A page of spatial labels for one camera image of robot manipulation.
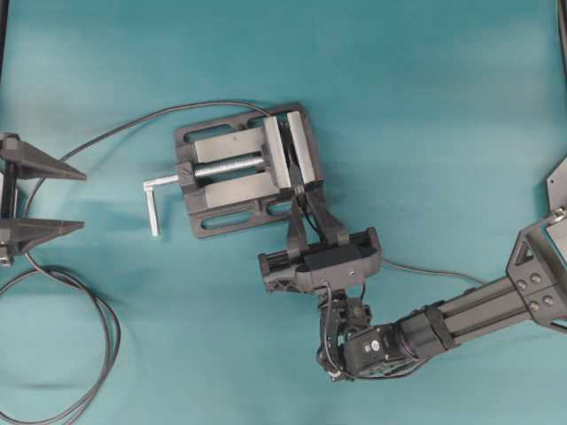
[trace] teal tabletop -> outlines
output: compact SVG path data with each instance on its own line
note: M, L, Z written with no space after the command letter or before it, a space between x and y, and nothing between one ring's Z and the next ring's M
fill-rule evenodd
M375 226L384 255L491 281L517 232L547 211L567 154L554 0L12 0L0 128L60 157L138 115L234 98L309 110L330 210ZM315 362L316 298L268 294L257 254L283 223L206 240L175 185L174 131L234 108L179 112L70 160L34 217L85 229L36 248L113 306L123 342L81 424L563 424L567 338L526 322L469 342L405 380L336 382ZM31 185L22 182L24 193ZM28 268L22 258L3 281ZM374 322L466 290L384 269ZM34 277L0 300L0 410L37 420L96 380L103 333L77 291Z

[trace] metal rod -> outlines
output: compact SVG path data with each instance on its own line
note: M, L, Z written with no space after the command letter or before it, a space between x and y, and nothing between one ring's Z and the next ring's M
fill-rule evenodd
M144 182L145 203L148 207L148 216L150 217L150 229L152 236L159 236L158 208L156 207L156 197L153 193L153 188L155 188L156 186L162 186L164 184L175 183L178 181L179 176L175 174Z
M195 177L202 179L217 174L230 173L232 171L245 170L256 166L263 166L264 158L261 155L242 155L240 157L224 159L208 164L197 164L195 166Z

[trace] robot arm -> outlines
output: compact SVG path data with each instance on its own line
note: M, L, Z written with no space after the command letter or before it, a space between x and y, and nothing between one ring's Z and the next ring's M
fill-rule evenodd
M563 202L555 187L561 187L559 174L565 166L563 162L548 179L550 206ZM333 381L390 379L521 321L533 320L567 333L562 324L567 319L566 217L566 211L556 207L546 219L522 230L504 277L427 305L394 323L370 326L369 307L360 298L328 290L321 307L319 363Z
M317 188L304 187L292 201L287 251L260 255L264 283L269 291L322 298L317 361L333 381L407 376L443 352L520 321L567 333L567 159L547 185L550 213L519 233L505 276L394 323L370 325L362 297L346 295L379 271L376 230L348 235ZM307 243L302 213L315 219L307 221L320 242Z

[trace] black cable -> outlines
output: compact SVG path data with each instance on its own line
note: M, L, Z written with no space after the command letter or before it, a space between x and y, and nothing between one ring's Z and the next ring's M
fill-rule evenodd
M482 286L486 284L485 281L478 279L477 277L471 276L470 274L465 274L461 272L455 272L453 270L437 270L434 268L424 268L424 267L416 267L410 266L409 264L399 263L397 261L393 261L391 259L382 258L382 264L386 267L393 268L396 270L400 270L402 272L410 272L416 274L428 274L428 275L435 275L435 276L443 276L443 277L455 277L457 279L463 279L464 281L469 281L474 283L477 286Z
M359 296L361 301L364 299L364 294L366 294L366 282L362 282L362 291L361 291L361 294Z
M312 221L311 218L309 217L309 214L307 213L307 208L304 204L301 204L301 210L303 211L303 215L305 216L307 223L309 223L309 226L315 231L315 233L319 236L319 239L321 239L321 241L324 240L324 234L322 233L322 231L319 229L319 226L316 226Z
M249 102L241 102L241 101L233 101L233 100L215 100L215 101L208 101L208 102L195 102L195 103L190 103L190 104L179 104L177 106L171 106L171 107L164 108L164 109L161 109L161 110L156 111L156 112L146 114L146 115L139 117L135 120L131 120L131 121L125 123L125 124L122 124L121 126L113 128L113 129L103 133L102 135L99 135L99 136L95 137L94 139L91 139L88 142L86 142L86 143L78 146L77 148L73 149L72 151L68 152L60 160L65 162L68 159L70 159L71 157L73 157L74 155L76 155L77 153L80 153L80 152L88 149L90 146L93 146L93 145L95 145L99 142L102 142L104 139L107 139L107 138L109 138L113 135L116 135L117 133L119 133L121 131L124 131L128 128L132 128L132 127L137 126L139 124L142 124L146 121L155 120L158 117L169 114L171 112L188 111L188 110L191 110L191 109L203 108L203 107L207 107L207 106L240 106L240 107L245 107L245 108L255 110L257 112L261 112L262 114L266 115L267 117L270 116L268 111L260 108L259 106L256 106L255 104L251 104ZM42 187L44 182L45 182L45 179L40 179L35 184L34 188L32 189L32 192L30 193L29 198L27 199L27 202L26 202L26 205L25 205L25 208L24 208L24 214L23 214L24 217L27 217L27 215L29 214L29 209L31 207L32 202L35 199L35 195L37 194L37 191ZM70 407L68 407L63 412L61 412L61 413L59 413L55 416L52 416L49 419L45 419L45 420L41 420L41 421L19 421L19 420L12 418L11 416L8 416L5 413L0 412L0 419L3 419L4 421L7 421L7 422L9 422L13 425L50 425L52 423L62 421L64 419L66 420L65 424L71 424L71 423L74 423L77 419L79 419L79 417L84 413L84 411L90 405L90 403L92 402L94 397L97 395L98 390L100 389L100 387L104 383L106 377L108 376L108 374L110 373L110 371L112 370L112 368L114 366L114 363L116 361L116 358L118 357L118 352L119 352L119 349L120 349L120 338L121 338L120 324L118 322L118 318L117 318L116 314L114 313L113 309L103 299L101 299L96 294L94 294L90 289L88 289L79 279L72 276L68 272L58 270L55 267L42 267L42 266L40 266L35 261L35 259L31 256L31 254L29 252L26 253L25 257L26 257L27 261L29 262L29 264L32 266L32 269L26 271L23 274L19 274L18 276L10 279L10 281L8 281L4 285L2 285L0 287L0 297L7 290L14 287L16 284L24 281L28 277L33 276L35 274L42 274L42 275L44 275L44 276L48 277L49 279L52 279L56 282L61 282L61 283L64 283L65 285L69 285L73 288L76 288L78 290L83 291L90 298L93 305L97 309L99 318L100 318L100 320L103 324L104 333L105 333L105 346L106 346L105 358L104 358L104 361L103 361L103 367L101 369L100 375L98 377L98 380L95 382L95 384L89 389L89 391L87 391L87 393L85 393L84 396L79 398L76 402L74 402ZM110 315L112 322L108 321L107 317L105 316L104 311L106 311ZM115 333L114 341L112 339L112 326L114 326L114 333Z

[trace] gripper jaw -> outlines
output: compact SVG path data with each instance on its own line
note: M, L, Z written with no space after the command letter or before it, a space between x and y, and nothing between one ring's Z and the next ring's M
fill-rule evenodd
M0 203L0 266L26 254L40 243L83 228L82 221L30 219L18 216L18 179L85 180L85 174L54 159L13 133L0 133L0 158L4 160Z
M13 133L0 133L0 158L13 163L19 179L87 180L87 176L59 161Z

